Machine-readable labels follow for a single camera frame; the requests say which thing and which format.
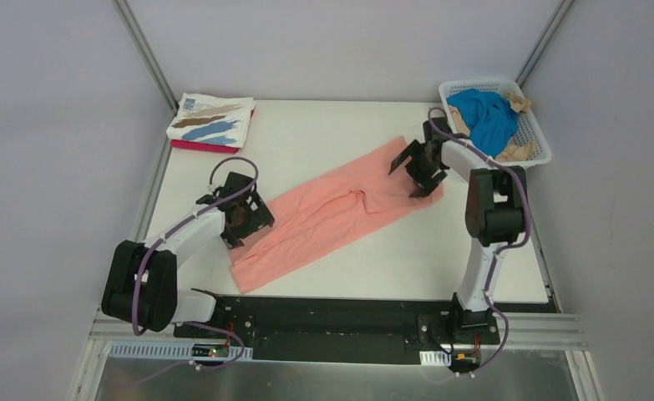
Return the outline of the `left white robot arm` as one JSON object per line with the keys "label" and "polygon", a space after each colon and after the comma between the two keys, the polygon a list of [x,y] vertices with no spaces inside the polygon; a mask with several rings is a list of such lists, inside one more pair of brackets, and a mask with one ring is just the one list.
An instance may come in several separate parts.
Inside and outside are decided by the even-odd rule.
{"label": "left white robot arm", "polygon": [[166,231],[116,246],[102,312],[134,324],[138,332],[210,321],[217,296],[198,287],[180,288],[180,267],[211,240],[221,240],[229,250],[242,248],[248,236],[274,222],[257,192],[256,179],[229,173],[224,185],[203,195]]}

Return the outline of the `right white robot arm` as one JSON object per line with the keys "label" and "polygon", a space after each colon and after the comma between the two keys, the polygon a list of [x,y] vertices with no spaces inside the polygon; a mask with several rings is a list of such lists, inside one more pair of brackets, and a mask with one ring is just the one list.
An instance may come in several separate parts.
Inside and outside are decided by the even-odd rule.
{"label": "right white robot arm", "polygon": [[468,184],[465,227],[472,239],[467,268],[453,294],[448,313],[423,325],[428,339],[439,344],[496,344],[498,326],[492,300],[504,254],[530,238],[523,168],[505,167],[454,134],[444,117],[423,122],[423,141],[413,141],[390,165],[403,167],[414,184],[410,195],[432,195],[449,171]]}

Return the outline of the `pink t shirt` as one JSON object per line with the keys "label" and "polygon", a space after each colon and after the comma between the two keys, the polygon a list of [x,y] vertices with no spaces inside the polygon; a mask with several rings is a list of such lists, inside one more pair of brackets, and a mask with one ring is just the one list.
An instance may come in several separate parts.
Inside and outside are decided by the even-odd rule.
{"label": "pink t shirt", "polygon": [[339,248],[441,200],[438,185],[424,198],[407,171],[391,171],[402,137],[270,200],[275,222],[230,251],[240,292],[252,292]]}

